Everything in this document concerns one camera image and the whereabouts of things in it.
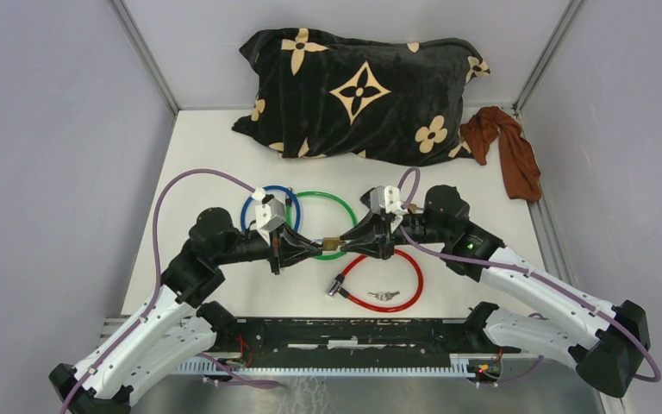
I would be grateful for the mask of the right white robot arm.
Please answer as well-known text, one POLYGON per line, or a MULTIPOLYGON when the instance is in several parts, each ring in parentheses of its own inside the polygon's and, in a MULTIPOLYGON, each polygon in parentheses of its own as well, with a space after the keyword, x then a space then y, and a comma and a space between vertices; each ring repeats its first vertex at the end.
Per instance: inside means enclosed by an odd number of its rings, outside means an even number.
POLYGON ((542 315, 521 316, 496 307, 463 329, 465 345, 484 352, 494 344, 519 348, 573 369, 591 387, 626 395, 643 362, 655 364, 645 310, 633 301, 613 304, 539 269, 469 218, 456 187, 427 190, 422 211, 404 209, 398 188, 379 186, 363 197, 366 216, 340 237, 341 250, 386 260, 406 244, 443 260, 458 275, 504 292, 542 315))

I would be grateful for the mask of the green cable lock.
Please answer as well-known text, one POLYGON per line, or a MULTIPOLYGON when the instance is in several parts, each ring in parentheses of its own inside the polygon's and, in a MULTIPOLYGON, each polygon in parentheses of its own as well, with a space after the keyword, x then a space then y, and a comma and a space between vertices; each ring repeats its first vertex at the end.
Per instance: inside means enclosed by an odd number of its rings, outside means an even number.
MULTIPOLYGON (((298 198, 298 199, 307 198, 307 197, 324 198, 324 199, 333 201, 333 202, 337 203, 340 207, 342 207, 346 211, 346 213, 348 214, 348 216, 351 219, 352 225, 357 225, 359 223, 359 220, 358 220, 355 212, 353 211, 352 207, 345 200, 343 200, 342 198, 340 198, 340 197, 338 197, 334 194, 331 194, 331 193, 328 193, 328 192, 325 192, 325 191, 301 191, 301 192, 295 193, 295 197, 298 198)), ((290 223, 290 221, 292 219, 294 219, 293 225, 296 226, 296 227, 299 227, 300 224, 301 224, 301 214, 300 213, 293 214, 291 212, 291 208, 292 207, 299 207, 299 206, 300 206, 299 202, 294 202, 290 197, 286 198, 286 207, 285 207, 286 222, 290 223)), ((329 255, 316 256, 315 260, 319 260, 319 261, 337 260, 337 259, 343 257, 344 255, 345 255, 344 252, 337 251, 337 252, 335 252, 333 254, 329 254, 329 255)))

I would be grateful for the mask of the red cable lock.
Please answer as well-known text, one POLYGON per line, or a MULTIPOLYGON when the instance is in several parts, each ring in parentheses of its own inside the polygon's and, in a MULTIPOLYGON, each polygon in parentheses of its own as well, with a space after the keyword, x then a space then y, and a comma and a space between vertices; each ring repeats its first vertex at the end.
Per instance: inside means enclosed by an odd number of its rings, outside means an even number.
POLYGON ((331 280, 327 295, 342 298, 359 308, 381 315, 406 311, 422 297, 424 272, 411 254, 397 249, 389 260, 358 255, 349 261, 331 280), (396 292, 388 302, 380 302, 368 292, 396 292))

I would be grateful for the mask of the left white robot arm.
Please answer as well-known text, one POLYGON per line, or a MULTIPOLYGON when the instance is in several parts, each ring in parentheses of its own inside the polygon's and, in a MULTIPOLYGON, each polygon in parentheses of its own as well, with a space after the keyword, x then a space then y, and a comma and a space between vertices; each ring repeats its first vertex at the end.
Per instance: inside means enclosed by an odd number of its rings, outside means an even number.
POLYGON ((247 232, 223 208, 204 210, 152 296, 95 351, 49 374, 61 412, 129 413, 180 364, 210 348, 231 348, 234 317, 206 300, 225 280, 222 265, 266 260, 279 273, 321 253, 319 242, 285 222, 283 209, 260 206, 257 228, 247 232))

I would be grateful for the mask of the blue cable lock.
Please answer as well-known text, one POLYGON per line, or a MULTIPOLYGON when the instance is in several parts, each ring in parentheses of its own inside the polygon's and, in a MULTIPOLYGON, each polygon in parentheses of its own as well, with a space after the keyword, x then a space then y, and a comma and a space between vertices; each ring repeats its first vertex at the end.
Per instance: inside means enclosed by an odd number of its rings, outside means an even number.
MULTIPOLYGON (((286 195, 286 199, 290 202, 287 204, 287 206, 293 207, 295 209, 296 215, 295 215, 295 221, 292 224, 292 228, 295 231, 298 231, 300 229, 300 222, 301 222, 301 215, 302 215, 302 208, 300 205, 300 202, 298 200, 297 194, 289 187, 284 187, 281 185, 267 185, 264 186, 263 189, 265 191, 281 191, 286 195)), ((255 203, 256 200, 253 197, 249 197, 245 203, 242 206, 242 209, 240 211, 240 229, 242 231, 248 230, 249 225, 248 225, 248 216, 249 216, 249 210, 250 207, 255 203)))

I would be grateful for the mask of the small brass padlock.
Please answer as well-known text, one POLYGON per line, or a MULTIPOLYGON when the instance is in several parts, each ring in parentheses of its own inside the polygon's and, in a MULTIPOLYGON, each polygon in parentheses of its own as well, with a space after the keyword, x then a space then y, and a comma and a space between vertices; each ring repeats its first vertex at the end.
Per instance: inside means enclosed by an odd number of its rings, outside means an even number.
POLYGON ((314 244, 317 245, 322 252, 336 252, 341 251, 347 242, 341 240, 340 237, 324 237, 314 239, 314 244))

